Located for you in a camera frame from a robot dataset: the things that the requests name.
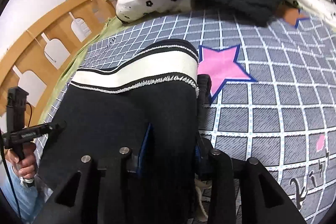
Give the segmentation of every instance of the gray bedsheet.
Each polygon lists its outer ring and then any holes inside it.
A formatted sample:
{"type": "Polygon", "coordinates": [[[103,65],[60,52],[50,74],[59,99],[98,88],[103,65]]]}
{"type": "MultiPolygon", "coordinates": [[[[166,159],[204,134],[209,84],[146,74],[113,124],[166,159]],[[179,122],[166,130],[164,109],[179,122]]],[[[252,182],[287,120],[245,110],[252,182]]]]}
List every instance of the gray bedsheet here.
{"type": "MultiPolygon", "coordinates": [[[[293,203],[302,205],[307,223],[318,223],[336,195],[336,35],[319,18],[308,17],[295,28],[282,19],[256,27],[217,10],[164,16],[91,45],[82,66],[112,68],[167,38],[185,39],[195,48],[241,45],[238,63],[257,82],[227,82],[207,106],[200,131],[231,157],[257,157],[293,203]],[[296,185],[305,187],[302,196],[308,189],[301,204],[296,185]]],[[[67,85],[45,122],[66,91],[67,85]]],[[[39,159],[46,139],[37,141],[39,159]]],[[[241,223],[238,185],[236,193],[241,223]]],[[[205,191],[205,207],[209,196],[205,191]]]]}

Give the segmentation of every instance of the metal screw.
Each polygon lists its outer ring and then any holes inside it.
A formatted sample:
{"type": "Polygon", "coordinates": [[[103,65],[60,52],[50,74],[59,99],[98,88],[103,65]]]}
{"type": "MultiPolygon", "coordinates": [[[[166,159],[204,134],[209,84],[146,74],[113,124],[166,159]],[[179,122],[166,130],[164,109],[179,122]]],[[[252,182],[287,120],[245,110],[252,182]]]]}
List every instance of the metal screw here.
{"type": "Polygon", "coordinates": [[[257,158],[251,157],[249,158],[249,163],[256,165],[258,164],[259,160],[257,158]]]}
{"type": "Polygon", "coordinates": [[[213,154],[214,156],[217,156],[220,153],[221,153],[221,151],[219,149],[217,149],[217,148],[211,150],[211,154],[213,154]]]}
{"type": "Polygon", "coordinates": [[[121,154],[127,154],[129,152],[129,148],[128,147],[122,147],[122,148],[120,148],[119,152],[121,154]]]}
{"type": "Polygon", "coordinates": [[[89,162],[91,157],[89,155],[82,156],[82,162],[89,162]]]}

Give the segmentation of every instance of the pink spot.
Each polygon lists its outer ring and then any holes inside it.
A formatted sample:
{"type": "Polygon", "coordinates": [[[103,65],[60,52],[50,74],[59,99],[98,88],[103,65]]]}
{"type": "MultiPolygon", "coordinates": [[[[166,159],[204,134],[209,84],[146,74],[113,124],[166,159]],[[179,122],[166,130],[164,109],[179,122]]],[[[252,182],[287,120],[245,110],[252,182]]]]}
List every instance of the pink spot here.
{"type": "Polygon", "coordinates": [[[320,152],[324,148],[324,140],[326,137],[324,134],[320,135],[319,139],[316,142],[316,152],[320,152]]]}

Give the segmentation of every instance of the cable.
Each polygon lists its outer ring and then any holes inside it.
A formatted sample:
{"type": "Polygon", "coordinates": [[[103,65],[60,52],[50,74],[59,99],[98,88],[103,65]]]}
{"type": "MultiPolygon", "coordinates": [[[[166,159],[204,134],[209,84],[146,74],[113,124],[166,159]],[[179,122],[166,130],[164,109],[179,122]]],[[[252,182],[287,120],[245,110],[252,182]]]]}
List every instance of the cable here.
{"type": "Polygon", "coordinates": [[[6,162],[6,158],[5,158],[5,150],[4,150],[4,144],[3,144],[2,136],[0,137],[0,154],[1,154],[2,161],[3,161],[3,166],[5,168],[5,171],[6,171],[8,180],[9,180],[10,187],[11,187],[13,195],[14,195],[14,199],[15,199],[16,206],[17,206],[17,213],[18,213],[19,218],[22,222],[19,201],[17,200],[16,194],[15,194],[13,182],[12,182],[12,179],[11,179],[11,175],[9,174],[9,170],[8,170],[8,166],[7,166],[7,162],[6,162]]]}
{"type": "Polygon", "coordinates": [[[32,108],[32,105],[30,103],[26,102],[26,104],[30,106],[30,118],[29,118],[29,122],[28,122],[28,127],[29,127],[30,121],[31,121],[32,115],[33,115],[33,108],[32,108]]]}
{"type": "Polygon", "coordinates": [[[43,50],[43,52],[45,53],[45,55],[47,57],[49,57],[54,63],[56,63],[57,61],[52,59],[52,57],[47,54],[47,52],[44,50],[44,47],[42,47],[42,45],[40,44],[40,42],[37,40],[37,38],[35,36],[33,36],[33,34],[27,29],[26,32],[31,36],[32,39],[35,39],[36,42],[38,43],[38,45],[40,45],[41,49],[43,50]]]}

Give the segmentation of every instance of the wooden bed frame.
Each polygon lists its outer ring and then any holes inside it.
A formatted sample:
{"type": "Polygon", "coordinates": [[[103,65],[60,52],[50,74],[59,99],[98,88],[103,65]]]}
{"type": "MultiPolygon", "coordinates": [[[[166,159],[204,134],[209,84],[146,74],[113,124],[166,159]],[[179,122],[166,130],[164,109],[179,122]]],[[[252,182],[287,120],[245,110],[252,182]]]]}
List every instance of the wooden bed frame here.
{"type": "MultiPolygon", "coordinates": [[[[42,94],[36,100],[35,106],[32,106],[30,125],[36,125],[60,75],[75,54],[101,32],[109,17],[114,16],[114,7],[104,0],[66,0],[35,22],[0,60],[0,116],[6,112],[8,88],[20,86],[18,75],[28,72],[29,75],[35,74],[41,81],[36,76],[34,76],[35,79],[38,80],[40,86],[42,85],[42,94]],[[91,31],[91,34],[83,41],[80,41],[72,30],[74,18],[83,19],[91,31]],[[58,69],[45,54],[47,43],[42,35],[49,40],[59,39],[70,54],[58,69]]],[[[30,115],[30,107],[27,107],[26,126],[30,115]]]]}

